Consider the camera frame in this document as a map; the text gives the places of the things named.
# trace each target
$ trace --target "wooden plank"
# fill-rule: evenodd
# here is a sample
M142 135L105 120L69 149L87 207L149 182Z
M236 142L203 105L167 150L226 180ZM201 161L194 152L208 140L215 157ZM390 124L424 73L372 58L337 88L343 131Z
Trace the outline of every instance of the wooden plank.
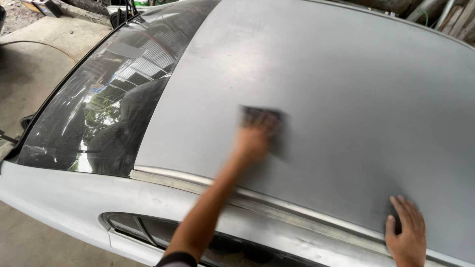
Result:
M470 2L467 4L467 6L464 9L464 12L462 12L462 15L460 15L454 27L450 30L449 32L450 36L456 37L459 35L460 30L465 25L465 22L467 22L468 17L472 14L472 11L474 9L475 9L475 0L470 0Z
M459 40L463 40L465 36L475 27L475 18L472 19L472 21L465 27L464 30L460 33L460 35L457 37Z
M446 19L444 20L444 22L442 22L442 24L440 24L440 27L439 27L438 31L442 31L442 30L445 28L445 26L447 26L448 21L449 21L450 18L454 15L455 11L457 11L457 10L459 10L459 9L461 9L461 8L462 8L461 6L453 6L453 7L450 9L449 13L447 14L447 17L446 17Z
M454 27L455 23L457 22L458 18L460 17L460 14L462 14L462 11L464 8L460 7L455 11L453 16L449 19L447 25L445 28L442 30L443 33L449 34L450 30Z

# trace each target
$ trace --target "hand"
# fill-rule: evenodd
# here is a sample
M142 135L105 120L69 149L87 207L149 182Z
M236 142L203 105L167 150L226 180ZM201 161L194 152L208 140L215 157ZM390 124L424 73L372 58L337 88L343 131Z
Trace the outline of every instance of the hand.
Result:
M423 267L426 261L426 225L422 214L414 203L405 200L389 198L401 219L402 233L396 235L394 227L396 220L389 215L386 220L386 245L398 267Z
M267 153L270 137L279 126L279 120L271 113L255 111L252 116L248 115L238 132L235 154L246 163L261 161Z

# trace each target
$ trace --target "car roof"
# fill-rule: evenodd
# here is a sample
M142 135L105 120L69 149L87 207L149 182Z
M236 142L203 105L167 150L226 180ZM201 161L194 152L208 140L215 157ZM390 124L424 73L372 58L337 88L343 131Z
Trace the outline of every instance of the car roof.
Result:
M403 194L425 214L429 248L475 263L474 71L473 48L400 19L222 0L177 64L135 165L214 177L241 106L281 110L282 143L243 187L381 232L388 197Z

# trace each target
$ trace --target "hose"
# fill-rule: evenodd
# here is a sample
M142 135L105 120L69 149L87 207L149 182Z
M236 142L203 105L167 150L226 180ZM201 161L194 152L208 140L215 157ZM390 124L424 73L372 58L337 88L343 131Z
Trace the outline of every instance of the hose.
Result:
M54 48L54 49L57 49L57 50L63 52L63 53L66 54L68 57L70 57L74 62L77 63L77 60L75 60L74 57L72 57L70 54L66 53L65 51L63 51L63 50L61 50L61 49L59 49L59 48L57 48L57 47L55 47L55 46L52 46L52 45L49 45L49 44L45 44L45 43L42 43L42 42L24 41L24 40L22 40L22 41L13 41L13 42L8 42L8 43L0 44L0 47L1 47L1 46L4 46L4 45L9 45L9 44L14 44L14 43L20 43L20 42L37 43L37 44L42 44L42 45L46 45L46 46L52 47L52 48Z

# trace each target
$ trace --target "chrome window trim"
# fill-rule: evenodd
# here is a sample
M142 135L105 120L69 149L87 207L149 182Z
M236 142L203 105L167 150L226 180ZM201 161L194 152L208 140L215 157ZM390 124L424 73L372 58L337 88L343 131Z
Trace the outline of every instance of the chrome window trim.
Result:
M213 179L155 167L134 166L130 178L201 195ZM375 254L391 257L382 233L255 191L236 187L228 204L297 226ZM475 267L449 255L427 249L426 267Z

